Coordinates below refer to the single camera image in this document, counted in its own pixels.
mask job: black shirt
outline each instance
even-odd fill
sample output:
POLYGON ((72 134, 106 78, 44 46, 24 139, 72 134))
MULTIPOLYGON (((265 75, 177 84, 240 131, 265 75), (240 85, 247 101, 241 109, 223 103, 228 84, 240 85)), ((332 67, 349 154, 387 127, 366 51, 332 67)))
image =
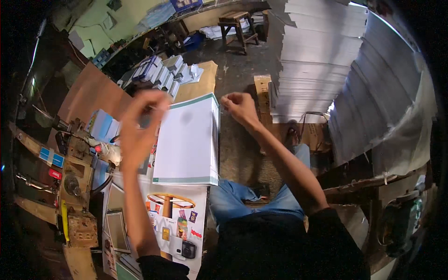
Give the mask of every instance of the black shirt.
MULTIPOLYGON (((336 211, 309 217, 258 212, 220 226, 218 245, 197 279, 369 279, 370 269, 336 211)), ((145 280, 187 279, 189 269, 159 256, 138 259, 145 280)))

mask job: person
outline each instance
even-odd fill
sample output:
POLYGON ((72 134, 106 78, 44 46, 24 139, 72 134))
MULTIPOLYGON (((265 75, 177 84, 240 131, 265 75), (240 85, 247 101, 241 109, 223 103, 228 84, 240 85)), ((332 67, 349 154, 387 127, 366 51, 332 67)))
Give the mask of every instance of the person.
MULTIPOLYGON (((163 92, 141 93, 125 113, 121 131, 128 236, 147 280, 187 279, 189 273, 187 266, 160 256, 137 181, 138 166, 149 154, 169 104, 163 92), (137 130, 146 105, 155 108, 153 121, 147 129, 137 130)), ((242 203, 259 198, 248 187, 227 180, 210 187, 209 207, 219 239, 205 255, 197 279, 369 279, 361 251, 310 171, 309 148, 295 145, 293 154, 281 144, 259 121, 248 93, 225 95, 221 104, 266 151, 286 184, 259 209, 242 203), (309 217, 308 232, 304 215, 309 217)))

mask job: hand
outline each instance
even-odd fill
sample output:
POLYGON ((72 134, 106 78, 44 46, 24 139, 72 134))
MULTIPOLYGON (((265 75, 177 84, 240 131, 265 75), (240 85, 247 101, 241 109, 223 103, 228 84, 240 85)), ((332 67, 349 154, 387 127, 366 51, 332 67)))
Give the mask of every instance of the hand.
POLYGON ((248 93, 233 92, 224 95, 221 98, 221 104, 235 120, 248 130, 260 123, 255 110, 255 102, 248 93))
POLYGON ((123 155, 122 165, 126 171, 137 171, 155 142, 155 133, 171 100, 160 90, 144 90, 129 105, 123 116, 120 131, 120 148, 123 155), (151 123, 146 129, 139 129, 138 119, 146 106, 152 106, 151 123))

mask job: blue jeans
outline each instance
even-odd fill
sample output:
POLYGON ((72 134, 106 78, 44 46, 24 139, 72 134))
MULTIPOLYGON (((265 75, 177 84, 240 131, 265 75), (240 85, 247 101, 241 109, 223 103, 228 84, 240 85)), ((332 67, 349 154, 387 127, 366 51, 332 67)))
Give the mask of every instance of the blue jeans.
MULTIPOLYGON (((306 144, 293 148, 296 157, 310 168, 310 148, 306 144)), ((262 211, 292 214, 303 220, 303 209, 286 184, 271 202, 261 208, 247 207, 242 199, 257 201, 260 197, 251 188, 228 180, 220 180, 218 186, 210 188, 210 211, 218 227, 230 219, 262 211)))

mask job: wooden stool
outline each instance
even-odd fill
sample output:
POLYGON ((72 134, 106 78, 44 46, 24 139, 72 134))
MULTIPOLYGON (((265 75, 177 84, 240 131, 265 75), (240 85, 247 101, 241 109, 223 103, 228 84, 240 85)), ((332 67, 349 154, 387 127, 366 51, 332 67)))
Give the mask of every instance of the wooden stool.
POLYGON ((255 43, 258 45, 258 35, 255 32, 254 24, 248 12, 228 12, 219 17, 219 20, 220 21, 218 25, 221 27, 224 51, 226 50, 240 51, 244 52, 244 54, 247 55, 246 52, 247 41, 253 39, 255 40, 255 43), (241 28, 240 23, 240 20, 242 18, 247 19, 247 21, 249 22, 250 30, 253 32, 253 35, 243 35, 243 29, 241 28), (235 27, 235 31, 237 32, 237 38, 238 41, 241 43, 241 47, 228 46, 228 44, 235 39, 234 37, 229 38, 228 40, 226 39, 226 35, 232 27, 235 27))

